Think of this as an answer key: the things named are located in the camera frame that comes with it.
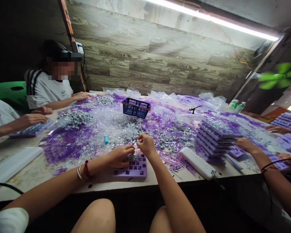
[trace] electric fan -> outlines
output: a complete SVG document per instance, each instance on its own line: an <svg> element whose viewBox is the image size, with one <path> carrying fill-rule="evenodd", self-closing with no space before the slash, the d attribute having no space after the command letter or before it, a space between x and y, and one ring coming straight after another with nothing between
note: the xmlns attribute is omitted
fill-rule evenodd
<svg viewBox="0 0 291 233"><path fill-rule="evenodd" d="M277 73L265 72L259 77L260 88L270 90L272 88L286 88L291 85L291 62L277 65Z"/></svg>

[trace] leg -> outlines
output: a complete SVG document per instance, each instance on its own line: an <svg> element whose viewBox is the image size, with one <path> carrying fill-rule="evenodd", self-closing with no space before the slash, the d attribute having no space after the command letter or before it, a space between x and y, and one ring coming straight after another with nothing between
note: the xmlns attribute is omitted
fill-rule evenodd
<svg viewBox="0 0 291 233"><path fill-rule="evenodd" d="M83 212L71 233L115 233L115 212L108 199L93 201Z"/></svg>
<svg viewBox="0 0 291 233"><path fill-rule="evenodd" d="M166 207L162 206L156 212L149 233L172 233L171 225L167 216Z"/></svg>

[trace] wall outlet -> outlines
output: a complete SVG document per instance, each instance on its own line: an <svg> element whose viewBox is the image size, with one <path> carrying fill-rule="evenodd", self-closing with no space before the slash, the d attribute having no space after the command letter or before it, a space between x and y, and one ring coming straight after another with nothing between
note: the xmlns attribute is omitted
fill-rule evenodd
<svg viewBox="0 0 291 233"><path fill-rule="evenodd" d="M81 53L81 54L84 54L84 50L83 50L83 47L82 47L82 44L79 43L79 42L75 42L77 48L78 48L78 52Z"/></svg>

